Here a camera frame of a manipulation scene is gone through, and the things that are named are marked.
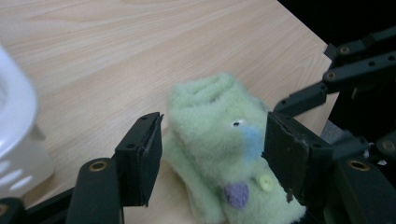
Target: purple pom-pom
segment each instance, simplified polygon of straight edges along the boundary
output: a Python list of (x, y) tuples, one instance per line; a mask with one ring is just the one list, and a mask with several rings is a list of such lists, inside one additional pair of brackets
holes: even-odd
[(248, 203), (248, 185), (244, 182), (228, 184), (224, 188), (224, 194), (227, 203), (235, 209), (242, 209)]

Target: tabletop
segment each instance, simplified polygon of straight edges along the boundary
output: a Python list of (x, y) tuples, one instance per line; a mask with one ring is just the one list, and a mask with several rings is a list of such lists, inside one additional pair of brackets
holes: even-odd
[[(326, 43), (276, 0), (6, 0), (0, 43), (32, 80), (36, 123), (54, 174), (26, 206), (72, 188), (85, 162), (111, 157), (141, 116), (164, 113), (177, 84), (234, 74), (271, 108), (321, 79)], [(335, 96), (298, 120), (320, 133)], [(126, 223), (196, 223), (184, 185), (162, 161), (149, 207)]]

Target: white plastic basket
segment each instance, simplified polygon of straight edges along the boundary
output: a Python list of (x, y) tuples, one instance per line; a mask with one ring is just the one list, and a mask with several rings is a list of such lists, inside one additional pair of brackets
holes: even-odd
[(53, 173), (36, 114), (31, 82), (0, 45), (0, 198), (21, 197)]

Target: blue patch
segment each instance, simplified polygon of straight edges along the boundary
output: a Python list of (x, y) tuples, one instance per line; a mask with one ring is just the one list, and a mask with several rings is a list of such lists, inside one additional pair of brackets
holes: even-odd
[(247, 162), (257, 160), (262, 156), (264, 150), (264, 137), (262, 132), (255, 127), (242, 127), (242, 135), (245, 140), (245, 160)]

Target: green cloth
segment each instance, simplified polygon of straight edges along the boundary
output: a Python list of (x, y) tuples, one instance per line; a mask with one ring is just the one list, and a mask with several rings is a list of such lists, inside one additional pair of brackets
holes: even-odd
[(174, 87), (163, 158), (202, 223), (288, 224), (305, 212), (261, 157), (268, 107), (229, 74)]

